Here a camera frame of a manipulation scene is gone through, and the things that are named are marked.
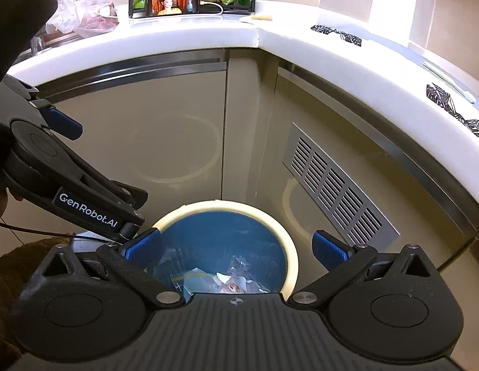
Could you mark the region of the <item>clear plastic bag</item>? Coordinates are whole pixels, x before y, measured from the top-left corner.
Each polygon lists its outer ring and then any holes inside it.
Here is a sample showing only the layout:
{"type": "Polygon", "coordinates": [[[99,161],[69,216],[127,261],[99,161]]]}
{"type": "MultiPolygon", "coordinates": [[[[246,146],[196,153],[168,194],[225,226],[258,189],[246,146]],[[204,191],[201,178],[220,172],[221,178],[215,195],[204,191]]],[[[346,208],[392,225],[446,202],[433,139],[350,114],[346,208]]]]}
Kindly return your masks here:
{"type": "Polygon", "coordinates": [[[214,279],[219,291],[227,294],[264,294],[270,291],[253,279],[250,263],[242,256],[234,256],[225,273],[217,272],[214,279]]]}

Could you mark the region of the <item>blue trash bin cream rim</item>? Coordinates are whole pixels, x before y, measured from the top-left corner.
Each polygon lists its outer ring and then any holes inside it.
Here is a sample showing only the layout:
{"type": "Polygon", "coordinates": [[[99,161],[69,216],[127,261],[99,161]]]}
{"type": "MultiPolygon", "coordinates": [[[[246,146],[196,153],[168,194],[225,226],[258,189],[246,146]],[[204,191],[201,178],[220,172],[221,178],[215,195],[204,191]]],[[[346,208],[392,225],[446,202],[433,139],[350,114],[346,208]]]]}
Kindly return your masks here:
{"type": "Polygon", "coordinates": [[[150,259],[144,268],[169,286],[173,276],[195,268],[226,274],[243,260],[254,280],[288,298],[298,276],[296,247],[284,227],[244,203],[210,200],[190,203],[165,215],[154,227],[150,259]]]}

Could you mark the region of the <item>printed clear sauce pouch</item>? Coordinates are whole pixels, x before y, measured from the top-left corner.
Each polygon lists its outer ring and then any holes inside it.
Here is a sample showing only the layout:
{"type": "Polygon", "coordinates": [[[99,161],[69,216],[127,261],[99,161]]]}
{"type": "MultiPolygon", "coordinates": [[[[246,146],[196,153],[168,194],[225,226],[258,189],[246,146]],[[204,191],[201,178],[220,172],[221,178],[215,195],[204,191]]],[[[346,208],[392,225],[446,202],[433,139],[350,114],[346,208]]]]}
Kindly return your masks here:
{"type": "Polygon", "coordinates": [[[190,271],[171,275],[171,283],[185,301],[190,301],[195,293],[216,294],[222,289],[222,282],[216,275],[197,267],[190,271]]]}

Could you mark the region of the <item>pink plastic bag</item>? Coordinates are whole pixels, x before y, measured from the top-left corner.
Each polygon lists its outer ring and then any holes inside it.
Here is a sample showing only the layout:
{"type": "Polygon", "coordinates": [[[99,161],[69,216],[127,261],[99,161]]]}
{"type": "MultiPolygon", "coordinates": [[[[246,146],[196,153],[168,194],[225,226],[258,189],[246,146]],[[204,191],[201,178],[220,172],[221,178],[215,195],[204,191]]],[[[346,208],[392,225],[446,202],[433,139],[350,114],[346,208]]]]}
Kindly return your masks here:
{"type": "Polygon", "coordinates": [[[46,32],[77,34],[82,38],[113,31],[119,19],[110,0],[57,0],[56,12],[46,22],[46,32]]]}

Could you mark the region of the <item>smartphone showing video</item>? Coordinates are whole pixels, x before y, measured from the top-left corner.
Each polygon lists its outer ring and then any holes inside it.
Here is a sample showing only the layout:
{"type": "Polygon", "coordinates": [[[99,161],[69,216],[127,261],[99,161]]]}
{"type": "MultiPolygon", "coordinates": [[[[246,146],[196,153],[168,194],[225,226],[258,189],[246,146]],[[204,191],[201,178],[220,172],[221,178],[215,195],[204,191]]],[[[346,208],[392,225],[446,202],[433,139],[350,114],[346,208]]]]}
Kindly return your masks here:
{"type": "Polygon", "coordinates": [[[150,0],[148,14],[154,16],[172,16],[197,14],[200,0],[150,0]]]}

